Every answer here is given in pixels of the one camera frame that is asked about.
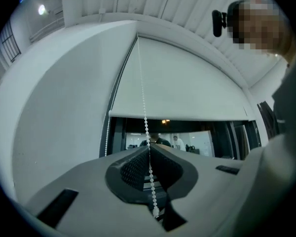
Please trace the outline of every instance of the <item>ceiling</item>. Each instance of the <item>ceiling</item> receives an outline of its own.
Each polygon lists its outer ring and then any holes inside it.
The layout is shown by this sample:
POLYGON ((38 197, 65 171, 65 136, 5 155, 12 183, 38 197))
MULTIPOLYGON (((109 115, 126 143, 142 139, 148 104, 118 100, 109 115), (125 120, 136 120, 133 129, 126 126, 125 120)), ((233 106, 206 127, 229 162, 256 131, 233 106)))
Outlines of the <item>ceiling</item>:
POLYGON ((214 37, 212 11, 226 11, 233 1, 63 0, 63 7, 65 26, 95 20, 138 20, 139 34, 176 44, 221 69, 240 87, 251 87, 279 61, 279 57, 240 50, 226 31, 220 38, 214 37))

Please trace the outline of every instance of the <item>black slot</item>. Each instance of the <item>black slot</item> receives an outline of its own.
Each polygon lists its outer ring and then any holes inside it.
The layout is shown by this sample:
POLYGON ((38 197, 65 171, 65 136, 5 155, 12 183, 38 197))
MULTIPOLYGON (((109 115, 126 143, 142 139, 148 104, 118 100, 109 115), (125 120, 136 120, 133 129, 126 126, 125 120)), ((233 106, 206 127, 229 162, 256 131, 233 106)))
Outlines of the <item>black slot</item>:
POLYGON ((223 165, 217 166, 216 169, 223 171, 223 172, 233 174, 233 175, 238 174, 238 172, 240 170, 239 168, 231 168, 231 167, 227 167, 227 166, 223 166, 223 165))
POLYGON ((78 195, 77 191, 64 189, 38 216, 37 218, 55 228, 66 211, 78 195))

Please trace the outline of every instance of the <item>roller blind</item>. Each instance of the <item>roller blind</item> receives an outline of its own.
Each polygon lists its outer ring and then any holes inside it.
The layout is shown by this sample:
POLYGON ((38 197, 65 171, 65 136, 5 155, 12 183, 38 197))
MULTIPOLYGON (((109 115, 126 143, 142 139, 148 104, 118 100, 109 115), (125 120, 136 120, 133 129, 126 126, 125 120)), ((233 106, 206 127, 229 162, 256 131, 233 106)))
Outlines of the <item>roller blind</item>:
MULTIPOLYGON (((111 117, 143 118, 135 44, 117 89, 111 117)), ((139 38, 148 119, 252 120, 242 89, 216 67, 180 48, 139 38)))

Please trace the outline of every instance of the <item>person in white shirt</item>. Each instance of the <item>person in white shirt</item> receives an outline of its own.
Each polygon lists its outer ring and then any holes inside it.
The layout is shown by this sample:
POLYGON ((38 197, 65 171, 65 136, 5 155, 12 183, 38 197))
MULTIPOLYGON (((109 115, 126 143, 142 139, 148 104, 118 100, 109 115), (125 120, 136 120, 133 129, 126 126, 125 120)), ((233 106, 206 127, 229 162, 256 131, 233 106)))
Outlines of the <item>person in white shirt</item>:
POLYGON ((174 139, 174 148, 185 151, 185 145, 183 143, 183 140, 181 140, 180 138, 178 138, 177 136, 173 136, 174 139))

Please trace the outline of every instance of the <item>railing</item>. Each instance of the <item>railing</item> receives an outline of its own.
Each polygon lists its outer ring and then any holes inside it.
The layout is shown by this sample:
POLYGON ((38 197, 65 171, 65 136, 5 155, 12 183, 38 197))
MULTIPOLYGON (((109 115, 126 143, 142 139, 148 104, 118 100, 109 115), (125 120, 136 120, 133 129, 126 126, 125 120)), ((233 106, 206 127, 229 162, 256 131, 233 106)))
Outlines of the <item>railing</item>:
POLYGON ((44 38, 45 36, 51 34, 52 32, 54 32, 60 28, 63 28, 64 26, 65 26, 64 17, 61 17, 61 18, 51 22, 50 24, 46 25, 45 27, 40 29, 38 32, 33 34, 32 36, 30 36, 30 41, 31 41, 31 43, 38 41, 38 40, 44 38))
POLYGON ((14 62, 15 58, 21 54, 21 51, 15 41, 10 20, 6 23, 0 33, 0 41, 2 42, 3 48, 10 59, 10 62, 14 62))

